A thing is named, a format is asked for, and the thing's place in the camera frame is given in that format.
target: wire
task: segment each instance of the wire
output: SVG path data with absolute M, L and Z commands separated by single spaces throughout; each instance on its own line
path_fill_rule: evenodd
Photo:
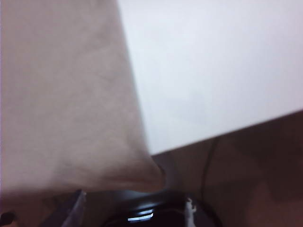
M 208 155 L 205 161 L 205 165 L 203 168 L 203 172 L 202 172 L 202 177 L 201 177 L 201 199 L 202 201 L 204 201 L 204 192 L 205 192 L 205 184 L 206 184 L 206 179 L 207 179 L 207 173 L 209 170 L 209 166 L 212 162 L 213 156 L 214 156 L 214 152 L 218 146 L 220 137 L 215 137 L 209 150 L 208 150 Z

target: beige fabric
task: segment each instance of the beige fabric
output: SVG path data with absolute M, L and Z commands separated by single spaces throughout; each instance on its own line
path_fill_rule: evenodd
M 1 7 L 2 200 L 160 189 L 115 2 Z

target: black object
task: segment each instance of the black object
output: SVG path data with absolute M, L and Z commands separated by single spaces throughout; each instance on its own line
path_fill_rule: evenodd
M 15 214 L 13 212 L 6 212 L 0 216 L 0 226 L 10 225 L 15 219 Z
M 142 209 L 142 202 L 150 204 Z M 128 204 L 129 211 L 120 212 L 102 227 L 222 227 L 220 219 L 210 206 L 193 196 L 179 193 L 162 193 L 144 197 Z

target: black cable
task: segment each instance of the black cable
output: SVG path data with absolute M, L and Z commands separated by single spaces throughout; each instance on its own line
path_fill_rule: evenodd
M 215 137 L 211 146 L 210 146 L 210 149 L 208 150 L 208 155 L 207 155 L 207 158 L 206 158 L 206 161 L 205 161 L 205 165 L 204 165 L 204 169 L 203 169 L 202 177 L 201 177 L 201 189 L 200 190 L 201 190 L 201 199 L 202 199 L 202 201 L 204 201 L 204 192 L 205 192 L 205 184 L 206 184 L 206 179 L 207 179 L 207 173 L 208 173 L 208 170 L 209 170 L 209 166 L 212 162 L 214 152 L 215 152 L 215 150 L 218 146 L 219 139 L 220 139 L 220 137 Z

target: brown surface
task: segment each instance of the brown surface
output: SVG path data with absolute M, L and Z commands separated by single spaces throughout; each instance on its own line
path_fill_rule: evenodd
M 172 151 L 184 190 L 197 196 L 210 142 Z M 303 112 L 223 136 L 205 199 L 225 227 L 303 226 Z

